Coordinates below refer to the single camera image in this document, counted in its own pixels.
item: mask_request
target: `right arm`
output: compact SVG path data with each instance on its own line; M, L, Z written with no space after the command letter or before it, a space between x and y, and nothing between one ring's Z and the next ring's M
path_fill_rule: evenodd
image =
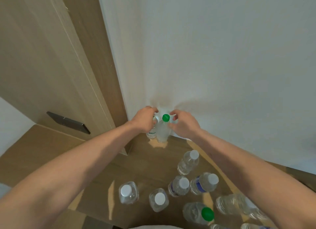
M170 128L201 147L227 177L281 229L315 229L316 194L285 172L200 128L188 112L174 110Z

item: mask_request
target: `plastic bottle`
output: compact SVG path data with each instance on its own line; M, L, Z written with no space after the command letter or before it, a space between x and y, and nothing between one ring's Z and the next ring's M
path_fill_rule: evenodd
M173 197L183 196L190 190L190 182L184 176L176 176L168 186L169 194Z
M170 120L170 116L168 114L164 114L162 116L162 120L158 123L158 126L157 126L158 142L166 142L168 140L168 136L171 131L171 129L168 127L169 120Z
M132 204L139 199L139 193L135 182L127 182L118 189L118 196L122 204Z
M199 155L197 150L187 151L178 164L178 172L181 175L188 175L198 165Z
M169 205L168 196L164 189L158 188L149 195L149 203L155 212L160 212Z
M218 184L218 176L209 172L204 172L190 182L191 192L199 195L203 192L212 192Z
M255 224L244 223L241 225L240 229L273 229L272 227L258 226Z
M210 229L228 229L227 227L223 227L223 226L220 226L220 225L217 225L217 224L212 224L210 226Z
M249 198L242 194L231 194L216 199L217 209L226 215L245 214L253 219L268 219L268 217Z
M149 139L153 139L153 138L155 138L156 136L157 136L157 133L156 133L156 126L157 126L157 124L158 124L158 120L157 120L157 117L154 115L153 116L153 123L154 122L156 122L155 124L154 124L154 127L148 132L148 133L146 133L146 136L149 138Z
M187 221L208 225L214 220L214 212L201 202L187 203L183 207L183 217Z

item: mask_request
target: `hand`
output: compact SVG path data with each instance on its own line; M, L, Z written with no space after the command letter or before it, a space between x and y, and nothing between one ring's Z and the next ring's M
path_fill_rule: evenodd
M169 123L168 126L180 137L190 139L201 129L199 123L191 113L175 109L170 112L170 115L175 115L173 120L178 119L178 123Z
M146 106L140 109L131 120L131 123L140 130L140 132L148 133L154 126L153 116L159 112L156 107Z

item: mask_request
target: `left hand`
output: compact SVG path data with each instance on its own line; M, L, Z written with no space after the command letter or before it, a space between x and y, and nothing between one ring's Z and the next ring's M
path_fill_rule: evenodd
M159 112L156 107L146 106L140 109L131 120L140 132L148 133L154 126L153 116Z

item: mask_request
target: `blue bottle label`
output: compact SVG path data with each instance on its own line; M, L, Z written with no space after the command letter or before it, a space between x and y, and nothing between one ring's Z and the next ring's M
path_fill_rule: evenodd
M206 192L200 184L200 176L197 176L197 178L195 179L195 184L197 185L197 188L200 192Z
M174 189L173 189L173 187L172 187L172 183L171 183L171 185L170 185L170 188L171 188L171 191L172 191L172 193L173 193L174 195L179 196L179 195L174 191Z

